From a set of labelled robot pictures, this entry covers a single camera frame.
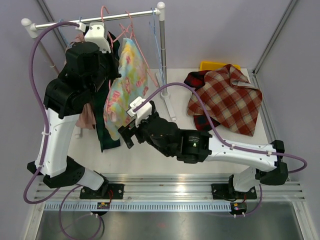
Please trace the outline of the dark green plaid skirt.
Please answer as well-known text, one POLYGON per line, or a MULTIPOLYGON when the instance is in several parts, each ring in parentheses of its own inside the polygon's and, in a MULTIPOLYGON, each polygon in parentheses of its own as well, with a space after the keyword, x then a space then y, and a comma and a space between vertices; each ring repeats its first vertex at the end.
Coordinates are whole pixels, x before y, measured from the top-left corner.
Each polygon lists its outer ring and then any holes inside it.
POLYGON ((100 150, 113 149, 121 146, 120 140, 113 140, 109 131, 105 128, 104 106, 109 93, 109 81, 105 80, 98 92, 92 98, 93 113, 96 124, 95 129, 100 143, 100 150))

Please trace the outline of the pastel tie-dye garment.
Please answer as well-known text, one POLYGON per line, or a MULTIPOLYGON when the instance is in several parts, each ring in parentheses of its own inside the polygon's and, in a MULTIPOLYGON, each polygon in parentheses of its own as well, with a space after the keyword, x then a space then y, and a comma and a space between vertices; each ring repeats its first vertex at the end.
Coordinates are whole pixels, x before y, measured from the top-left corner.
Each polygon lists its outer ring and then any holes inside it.
POLYGON ((130 38, 122 41, 118 72, 121 77, 111 84, 103 109, 105 128, 114 141, 120 139, 118 129, 130 122, 127 114, 129 104, 137 97, 144 97, 149 89, 147 67, 136 44, 130 38))

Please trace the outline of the pink hanger with plaid skirt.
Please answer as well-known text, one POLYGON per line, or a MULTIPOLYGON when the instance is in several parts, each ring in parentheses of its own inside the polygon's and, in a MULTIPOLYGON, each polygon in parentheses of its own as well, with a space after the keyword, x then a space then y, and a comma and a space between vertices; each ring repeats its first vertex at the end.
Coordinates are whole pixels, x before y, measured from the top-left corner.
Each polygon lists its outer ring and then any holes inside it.
POLYGON ((137 47, 137 49, 138 49, 138 51, 139 51, 144 63, 145 63, 145 65, 146 65, 147 74, 151 78, 154 86, 156 88, 158 88, 159 87, 159 82, 158 82, 157 78, 153 75, 153 73, 151 72, 151 69, 150 69, 150 66, 148 64, 148 61, 147 61, 147 59, 146 59, 146 57, 145 57, 145 55, 144 55, 139 43, 138 43, 138 40, 136 38, 133 18, 132 18, 131 14, 128 11, 125 11, 125 13, 129 17, 130 24, 126 28, 121 23, 119 24, 119 26, 120 26, 120 28, 122 30, 122 34, 124 34, 125 37, 128 37, 128 35, 130 34, 129 38, 134 40, 135 45, 136 45, 136 47, 137 47))

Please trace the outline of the red black plaid skirt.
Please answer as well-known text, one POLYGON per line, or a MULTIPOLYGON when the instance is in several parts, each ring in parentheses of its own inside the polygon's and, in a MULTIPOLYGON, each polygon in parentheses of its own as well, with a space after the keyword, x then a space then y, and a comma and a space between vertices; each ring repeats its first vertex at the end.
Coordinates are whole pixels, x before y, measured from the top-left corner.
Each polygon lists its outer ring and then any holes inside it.
MULTIPOLYGON (((197 92, 203 103, 206 105, 206 109, 214 127, 218 127, 220 123, 215 119, 214 113, 211 112, 212 104, 214 104, 214 97, 217 96, 218 92, 211 85, 213 80, 212 76, 206 76, 206 74, 210 72, 210 70, 192 71, 188 73, 183 83, 197 92)), ((208 132, 212 129, 204 110, 201 108, 201 105, 194 94, 192 94, 189 99, 187 114, 193 117, 193 122, 197 130, 208 132)))

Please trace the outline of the red beige plaid skirt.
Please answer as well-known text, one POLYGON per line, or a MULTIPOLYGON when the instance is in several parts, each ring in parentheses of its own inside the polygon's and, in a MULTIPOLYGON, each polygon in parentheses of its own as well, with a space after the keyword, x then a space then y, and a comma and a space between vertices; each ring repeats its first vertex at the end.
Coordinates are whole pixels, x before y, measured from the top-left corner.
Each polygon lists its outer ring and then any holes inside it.
MULTIPOLYGON (((254 87, 248 78, 232 64, 211 70, 206 76, 211 75, 212 87, 217 90, 217 96, 213 98, 211 112, 214 118, 231 132, 252 137, 255 133, 259 110, 263 100, 262 92, 254 87)), ((194 94, 198 99, 211 128, 214 127, 206 104, 198 93, 194 94)))

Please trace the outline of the blue wire hanger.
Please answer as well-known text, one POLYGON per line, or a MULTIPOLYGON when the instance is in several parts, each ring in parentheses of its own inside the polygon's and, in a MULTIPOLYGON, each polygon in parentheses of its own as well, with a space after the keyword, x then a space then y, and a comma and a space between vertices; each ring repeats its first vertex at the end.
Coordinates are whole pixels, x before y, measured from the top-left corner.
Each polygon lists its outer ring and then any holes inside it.
POLYGON ((152 21, 149 22, 150 31, 154 38, 154 49, 155 49, 155 56, 158 64, 158 81, 159 86, 162 87, 165 85, 165 77, 164 72, 162 70, 162 59, 161 59, 161 50, 160 45, 158 43, 158 37, 157 37, 157 28, 156 28, 156 13, 154 8, 150 8, 152 11, 152 21))

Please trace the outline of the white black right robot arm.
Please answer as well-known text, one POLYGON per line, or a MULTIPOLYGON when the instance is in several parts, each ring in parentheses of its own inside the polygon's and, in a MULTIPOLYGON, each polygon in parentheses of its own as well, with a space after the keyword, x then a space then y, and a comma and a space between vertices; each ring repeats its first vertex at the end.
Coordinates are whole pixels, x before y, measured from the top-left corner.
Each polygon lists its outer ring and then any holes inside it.
POLYGON ((278 140, 265 145, 262 153, 257 152, 257 145, 249 146, 248 151, 238 150, 208 132, 180 129, 158 113, 153 113, 139 124, 132 120, 120 127, 118 133, 129 149, 134 145, 132 137, 135 136, 138 143, 146 142, 164 156, 185 164, 228 162, 247 166, 244 171, 232 174, 227 183, 211 185, 215 200, 256 199, 256 185, 281 186, 289 175, 287 164, 278 155, 283 153, 284 144, 278 140))

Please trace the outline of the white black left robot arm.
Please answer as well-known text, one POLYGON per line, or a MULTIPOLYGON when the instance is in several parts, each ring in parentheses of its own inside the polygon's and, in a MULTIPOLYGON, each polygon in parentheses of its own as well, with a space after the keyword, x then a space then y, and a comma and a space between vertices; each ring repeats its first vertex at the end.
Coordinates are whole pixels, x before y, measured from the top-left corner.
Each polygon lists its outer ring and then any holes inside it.
POLYGON ((102 199, 109 181, 68 156, 73 130, 86 104, 90 103, 105 81, 119 76, 116 60, 103 53, 93 42, 76 42, 65 52, 66 64, 58 77, 49 82, 40 101, 46 117, 41 150, 37 160, 28 163, 33 174, 43 175, 51 188, 81 185, 102 199))

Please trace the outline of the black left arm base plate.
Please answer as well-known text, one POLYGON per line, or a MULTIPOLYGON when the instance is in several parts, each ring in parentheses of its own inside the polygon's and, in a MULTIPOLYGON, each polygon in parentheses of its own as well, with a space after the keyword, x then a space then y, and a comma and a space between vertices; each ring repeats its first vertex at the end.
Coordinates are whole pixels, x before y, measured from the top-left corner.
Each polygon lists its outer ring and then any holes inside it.
POLYGON ((79 198, 82 200, 122 200, 124 195, 124 184, 109 183, 106 189, 92 190, 89 187, 83 187, 79 198))

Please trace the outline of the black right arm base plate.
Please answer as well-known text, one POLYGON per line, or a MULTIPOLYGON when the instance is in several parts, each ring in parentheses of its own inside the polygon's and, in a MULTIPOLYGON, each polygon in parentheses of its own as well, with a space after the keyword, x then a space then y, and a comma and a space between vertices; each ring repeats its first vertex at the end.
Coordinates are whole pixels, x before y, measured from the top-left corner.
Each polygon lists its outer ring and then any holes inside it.
POLYGON ((214 200, 225 200, 234 202, 237 200, 256 200, 256 188, 252 187, 247 192, 235 191, 232 185, 228 183, 213 183, 211 184, 211 193, 214 200))

